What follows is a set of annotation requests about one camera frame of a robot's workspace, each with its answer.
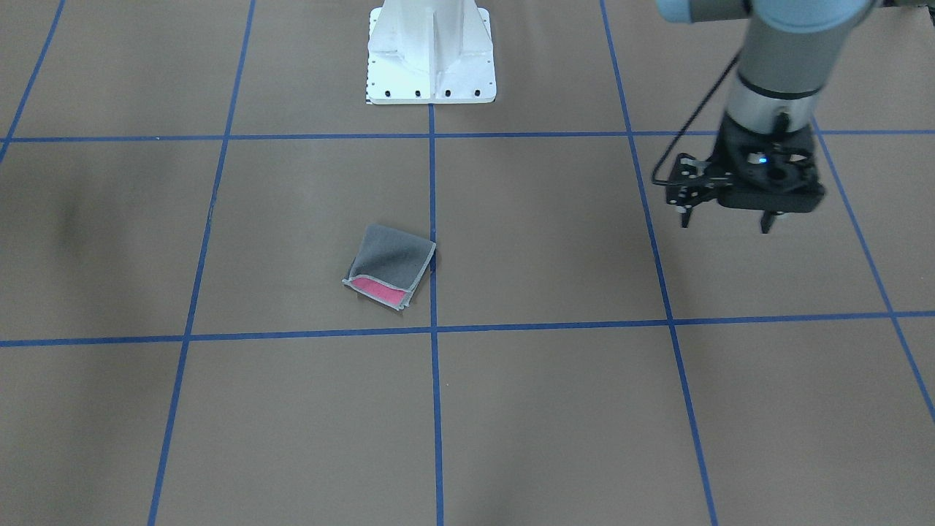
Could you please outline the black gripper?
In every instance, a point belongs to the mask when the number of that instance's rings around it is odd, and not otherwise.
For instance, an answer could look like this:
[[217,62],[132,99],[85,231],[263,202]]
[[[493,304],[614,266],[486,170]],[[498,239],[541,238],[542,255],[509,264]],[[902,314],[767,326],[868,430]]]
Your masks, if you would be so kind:
[[[782,213],[814,212],[827,190],[815,163],[814,130],[761,134],[745,129],[728,115],[722,118],[712,163],[728,186],[717,191],[723,207],[761,210],[759,231],[771,232]],[[688,229],[692,207],[681,207],[680,227]]]

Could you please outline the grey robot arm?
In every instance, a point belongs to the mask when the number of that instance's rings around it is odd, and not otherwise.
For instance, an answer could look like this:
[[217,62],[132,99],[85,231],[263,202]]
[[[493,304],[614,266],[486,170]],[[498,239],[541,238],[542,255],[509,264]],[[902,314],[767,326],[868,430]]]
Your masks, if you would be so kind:
[[815,159],[814,117],[839,54],[879,1],[658,1],[671,23],[745,20],[744,42],[694,109],[698,117],[720,86],[730,88],[710,156],[679,153],[668,176],[652,183],[688,227],[692,213],[714,201],[761,214],[767,234],[785,214],[812,213],[827,194]]

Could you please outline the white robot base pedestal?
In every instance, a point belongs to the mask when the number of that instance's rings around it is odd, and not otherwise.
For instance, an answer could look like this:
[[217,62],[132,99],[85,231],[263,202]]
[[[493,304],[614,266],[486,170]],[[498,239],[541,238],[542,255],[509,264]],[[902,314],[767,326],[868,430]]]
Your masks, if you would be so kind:
[[385,1],[368,15],[370,104],[497,99],[490,12],[474,1]]

